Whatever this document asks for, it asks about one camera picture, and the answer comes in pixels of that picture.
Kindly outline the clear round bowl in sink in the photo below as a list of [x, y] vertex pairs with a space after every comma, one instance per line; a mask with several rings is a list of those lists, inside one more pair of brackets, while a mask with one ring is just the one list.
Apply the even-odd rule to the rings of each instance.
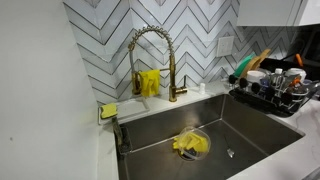
[[202, 160], [210, 151], [211, 139], [199, 128], [187, 126], [174, 138], [172, 148], [191, 160]]

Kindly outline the green plate in rack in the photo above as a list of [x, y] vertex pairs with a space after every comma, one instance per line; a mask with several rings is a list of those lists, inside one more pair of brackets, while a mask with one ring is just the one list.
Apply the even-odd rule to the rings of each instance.
[[246, 67], [246, 65], [251, 61], [251, 59], [253, 57], [255, 57], [256, 54], [253, 52], [250, 55], [248, 55], [247, 57], [245, 57], [241, 62], [240, 65], [237, 67], [237, 69], [234, 72], [234, 75], [236, 77], [240, 77], [242, 71], [244, 70], [244, 68]]

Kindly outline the black dish drying rack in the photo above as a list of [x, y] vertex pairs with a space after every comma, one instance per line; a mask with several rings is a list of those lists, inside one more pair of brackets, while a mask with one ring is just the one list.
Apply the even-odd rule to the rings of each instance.
[[280, 117], [290, 117], [320, 89], [320, 81], [305, 82], [300, 75], [270, 75], [249, 81], [234, 74], [228, 78], [229, 94], [237, 101]]

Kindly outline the gold spring kitchen faucet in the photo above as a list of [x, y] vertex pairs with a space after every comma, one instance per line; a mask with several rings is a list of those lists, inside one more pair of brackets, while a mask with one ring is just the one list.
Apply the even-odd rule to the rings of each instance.
[[[165, 42], [165, 50], [162, 54], [153, 55], [150, 50], [147, 53], [151, 57], [150, 60], [142, 60], [141, 55], [134, 53], [135, 47], [141, 37], [145, 37], [147, 33], [154, 33], [159, 36]], [[175, 51], [173, 48], [172, 38], [169, 33], [159, 26], [146, 26], [135, 32], [129, 45], [128, 45], [129, 62], [131, 66], [131, 83], [132, 94], [141, 95], [141, 76], [140, 72], [149, 70], [160, 70], [160, 85], [161, 85], [161, 72], [167, 71], [167, 77], [169, 78], [168, 95], [170, 102], [176, 102], [177, 96], [187, 92], [185, 86], [176, 86], [176, 62]]]

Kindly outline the yellow rubber glove on faucet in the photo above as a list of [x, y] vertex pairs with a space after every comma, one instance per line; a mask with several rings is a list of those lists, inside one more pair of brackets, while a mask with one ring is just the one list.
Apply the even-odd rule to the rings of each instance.
[[141, 94], [144, 97], [149, 97], [151, 95], [159, 94], [159, 86], [160, 86], [160, 70], [149, 70], [140, 72], [141, 76]]

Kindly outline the yellow sponge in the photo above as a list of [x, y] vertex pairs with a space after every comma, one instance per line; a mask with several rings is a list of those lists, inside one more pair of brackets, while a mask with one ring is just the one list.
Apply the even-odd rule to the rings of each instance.
[[106, 119], [117, 115], [117, 106], [115, 103], [106, 104], [100, 107], [100, 117]]

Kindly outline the white sponge tray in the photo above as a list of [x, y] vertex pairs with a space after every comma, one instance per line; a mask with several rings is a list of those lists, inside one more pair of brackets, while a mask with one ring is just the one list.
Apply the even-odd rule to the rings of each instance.
[[144, 98], [129, 99], [126, 101], [116, 102], [115, 104], [117, 106], [117, 115], [106, 119], [102, 119], [100, 117], [101, 106], [98, 108], [99, 125], [108, 123], [114, 117], [116, 117], [118, 120], [122, 120], [142, 113], [146, 113], [150, 110], [150, 107]]

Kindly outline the yellow glove in sink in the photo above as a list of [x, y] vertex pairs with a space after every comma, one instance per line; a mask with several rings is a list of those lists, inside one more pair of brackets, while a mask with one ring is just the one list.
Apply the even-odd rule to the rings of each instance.
[[186, 150], [193, 148], [197, 152], [209, 151], [208, 140], [193, 132], [175, 138], [172, 147], [174, 149], [183, 148]]

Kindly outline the black sink caddy brush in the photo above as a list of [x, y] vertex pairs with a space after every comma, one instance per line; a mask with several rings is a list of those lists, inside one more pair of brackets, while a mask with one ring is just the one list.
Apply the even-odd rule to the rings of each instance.
[[127, 154], [132, 150], [132, 144], [129, 137], [128, 129], [124, 126], [120, 126], [118, 119], [114, 117], [112, 119], [112, 125], [114, 134], [116, 136], [116, 144], [120, 154]]

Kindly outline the stainless steel sink basin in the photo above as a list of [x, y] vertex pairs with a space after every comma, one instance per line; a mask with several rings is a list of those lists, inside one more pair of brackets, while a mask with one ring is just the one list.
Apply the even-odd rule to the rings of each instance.
[[119, 180], [226, 180], [302, 134], [220, 95], [121, 125]]

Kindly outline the metal spoon in sink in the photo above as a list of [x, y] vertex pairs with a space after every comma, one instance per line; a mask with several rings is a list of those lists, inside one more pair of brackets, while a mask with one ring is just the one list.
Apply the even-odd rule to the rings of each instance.
[[229, 155], [230, 158], [233, 158], [234, 155], [235, 155], [235, 152], [234, 152], [234, 151], [232, 150], [232, 148], [230, 147], [230, 145], [229, 145], [229, 143], [228, 143], [227, 138], [226, 138], [225, 135], [224, 135], [224, 140], [225, 140], [225, 143], [226, 143], [226, 145], [227, 145], [227, 153], [228, 153], [228, 155]]

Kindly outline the white upper cabinet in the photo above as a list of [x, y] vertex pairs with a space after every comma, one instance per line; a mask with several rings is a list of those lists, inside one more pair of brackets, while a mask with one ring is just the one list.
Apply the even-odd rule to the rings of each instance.
[[320, 23], [320, 0], [240, 0], [238, 26], [305, 26]]

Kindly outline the white wall outlet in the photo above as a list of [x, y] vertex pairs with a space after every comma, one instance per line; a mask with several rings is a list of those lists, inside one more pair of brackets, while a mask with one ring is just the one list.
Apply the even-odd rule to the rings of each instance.
[[222, 57], [222, 56], [231, 55], [233, 42], [234, 42], [233, 36], [221, 37], [218, 40], [217, 56]]

